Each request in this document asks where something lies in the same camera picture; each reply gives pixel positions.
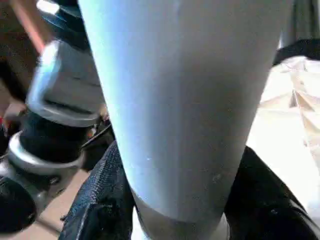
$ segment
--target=white pipe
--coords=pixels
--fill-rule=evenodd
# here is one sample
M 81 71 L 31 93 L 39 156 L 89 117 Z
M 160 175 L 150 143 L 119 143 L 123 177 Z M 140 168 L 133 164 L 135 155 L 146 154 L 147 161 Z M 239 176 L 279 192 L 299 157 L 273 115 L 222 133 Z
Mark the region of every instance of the white pipe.
M 136 199 L 214 231 L 292 0 L 78 2 Z

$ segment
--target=metal pole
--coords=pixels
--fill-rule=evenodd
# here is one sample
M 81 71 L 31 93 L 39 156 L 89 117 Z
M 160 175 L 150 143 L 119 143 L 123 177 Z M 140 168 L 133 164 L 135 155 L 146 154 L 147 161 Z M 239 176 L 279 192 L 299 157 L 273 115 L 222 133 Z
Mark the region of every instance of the metal pole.
M 144 231 L 209 239 L 292 1 L 78 3 Z

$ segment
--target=black fabric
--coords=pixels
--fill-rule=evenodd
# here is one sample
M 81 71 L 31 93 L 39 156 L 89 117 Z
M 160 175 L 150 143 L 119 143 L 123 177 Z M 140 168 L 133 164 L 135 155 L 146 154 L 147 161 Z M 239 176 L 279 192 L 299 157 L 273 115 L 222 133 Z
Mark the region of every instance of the black fabric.
M 0 61 L 0 80 L 2 80 L 12 97 L 21 102 L 26 100 L 26 89 L 6 61 Z
M 80 188 L 59 240 L 128 240 L 134 200 L 116 142 Z
M 320 39 L 302 39 L 276 52 L 273 65 L 280 64 L 295 56 L 305 56 L 312 60 L 320 60 Z
M 14 181 L 0 176 L 0 233 L 11 234 L 30 226 L 36 206 L 30 195 Z
M 5 127 L 0 124 L 0 157 L 5 154 L 9 144 L 9 137 L 6 136 Z
M 231 240 L 317 240 L 319 228 L 287 186 L 245 148 L 225 214 Z
M 31 111 L 26 114 L 22 129 L 21 145 L 31 154 L 55 163 L 77 159 L 89 130 L 54 123 Z

